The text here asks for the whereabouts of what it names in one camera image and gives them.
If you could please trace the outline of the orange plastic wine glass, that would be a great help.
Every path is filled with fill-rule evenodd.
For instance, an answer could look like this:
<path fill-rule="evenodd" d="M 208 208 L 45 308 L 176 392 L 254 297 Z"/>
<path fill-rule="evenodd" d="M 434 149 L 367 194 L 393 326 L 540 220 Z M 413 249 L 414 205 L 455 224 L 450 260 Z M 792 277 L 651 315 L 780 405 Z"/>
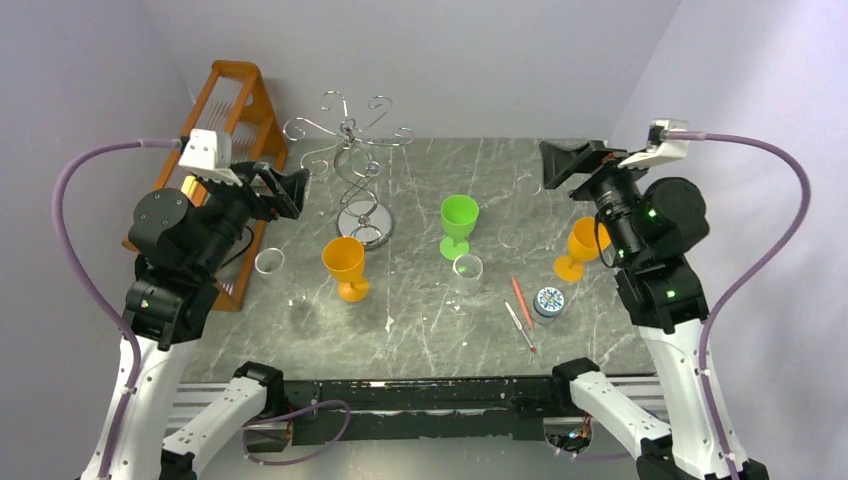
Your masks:
<path fill-rule="evenodd" d="M 369 283 L 364 276 L 365 248 L 358 239 L 342 236 L 330 241 L 323 249 L 322 261 L 337 281 L 342 300 L 354 303 L 366 297 Z"/>

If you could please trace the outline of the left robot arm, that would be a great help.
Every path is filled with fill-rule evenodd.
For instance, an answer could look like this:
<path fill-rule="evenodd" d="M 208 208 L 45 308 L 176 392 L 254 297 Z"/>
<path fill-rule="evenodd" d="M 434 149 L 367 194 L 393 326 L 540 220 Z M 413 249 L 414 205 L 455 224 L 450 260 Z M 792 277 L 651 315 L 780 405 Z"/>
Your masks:
<path fill-rule="evenodd" d="M 169 432 L 172 405 L 219 294 L 217 275 L 250 222 L 297 219 L 310 173 L 288 174 L 264 162 L 233 168 L 236 183 L 212 183 L 194 205 L 180 190 L 162 188 L 136 205 L 129 239 L 137 249 L 135 279 L 122 319 L 120 366 L 104 430 L 86 479 L 196 479 L 241 426 L 278 417 L 287 402 L 280 370 L 255 362 L 240 367 L 225 391 L 198 416 Z"/>

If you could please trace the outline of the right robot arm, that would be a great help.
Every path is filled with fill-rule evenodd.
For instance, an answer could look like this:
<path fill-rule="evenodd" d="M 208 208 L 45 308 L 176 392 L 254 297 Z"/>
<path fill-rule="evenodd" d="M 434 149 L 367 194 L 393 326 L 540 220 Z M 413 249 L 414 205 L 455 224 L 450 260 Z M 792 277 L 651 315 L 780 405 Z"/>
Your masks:
<path fill-rule="evenodd" d="M 708 234 L 705 201 L 680 177 L 637 187 L 651 167 L 684 159 L 687 144 L 674 139 L 630 153 L 600 141 L 574 148 L 545 141 L 539 150 L 545 188 L 584 176 L 570 196 L 594 203 L 592 224 L 610 237 L 617 292 L 648 348 L 668 417 L 645 411 L 585 358 L 554 369 L 553 408 L 565 415 L 580 409 L 598 421 L 642 479 L 766 478 L 767 468 L 732 434 L 720 392 L 704 386 L 712 364 L 701 338 L 709 309 L 685 255 Z"/>

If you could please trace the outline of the green plastic wine glass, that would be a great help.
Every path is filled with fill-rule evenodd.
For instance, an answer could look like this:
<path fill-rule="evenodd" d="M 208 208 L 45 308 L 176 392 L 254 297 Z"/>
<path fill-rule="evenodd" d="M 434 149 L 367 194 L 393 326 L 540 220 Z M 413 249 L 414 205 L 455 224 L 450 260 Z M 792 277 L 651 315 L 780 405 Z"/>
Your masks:
<path fill-rule="evenodd" d="M 443 257 L 453 261 L 470 252 L 468 239 L 479 212 L 477 202 L 468 195 L 451 195 L 442 202 L 440 214 L 445 237 L 440 241 L 439 250 Z"/>

